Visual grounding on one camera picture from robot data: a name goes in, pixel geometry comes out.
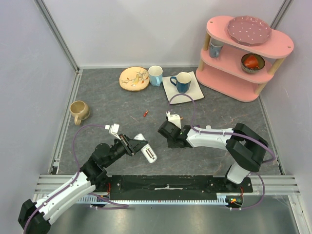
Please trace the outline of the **white remote control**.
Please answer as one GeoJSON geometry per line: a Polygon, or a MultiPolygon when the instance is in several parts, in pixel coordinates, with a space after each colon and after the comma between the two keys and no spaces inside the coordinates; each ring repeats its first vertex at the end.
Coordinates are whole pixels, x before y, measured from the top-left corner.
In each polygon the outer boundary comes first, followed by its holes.
{"type": "MultiPolygon", "coordinates": [[[[134,139],[146,140],[143,134],[136,135],[134,139]]],[[[154,163],[157,160],[157,155],[155,154],[149,143],[147,143],[140,151],[143,153],[149,163],[154,163]]]]}

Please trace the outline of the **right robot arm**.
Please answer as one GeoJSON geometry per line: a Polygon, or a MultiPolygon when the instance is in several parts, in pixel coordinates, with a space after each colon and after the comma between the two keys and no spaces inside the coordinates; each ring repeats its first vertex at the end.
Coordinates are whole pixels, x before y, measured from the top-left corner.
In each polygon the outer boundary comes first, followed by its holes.
{"type": "Polygon", "coordinates": [[[210,147],[228,151],[235,160],[223,179],[223,186],[229,192],[236,191],[250,172],[259,171],[268,150],[267,141],[242,123],[233,128],[214,130],[190,125],[180,129],[165,121],[158,133],[167,139],[169,148],[210,147]]]}

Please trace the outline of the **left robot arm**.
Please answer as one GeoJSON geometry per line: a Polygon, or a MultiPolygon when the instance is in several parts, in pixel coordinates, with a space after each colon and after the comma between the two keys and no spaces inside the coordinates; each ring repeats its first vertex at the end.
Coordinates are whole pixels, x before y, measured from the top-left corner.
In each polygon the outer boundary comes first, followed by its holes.
{"type": "Polygon", "coordinates": [[[45,197],[22,204],[18,223],[24,234],[46,234],[51,225],[69,207],[85,195],[105,190],[108,184],[106,168],[124,155],[133,156],[149,145],[145,139],[132,139],[124,134],[113,145],[101,143],[90,158],[67,182],[45,197]]]}

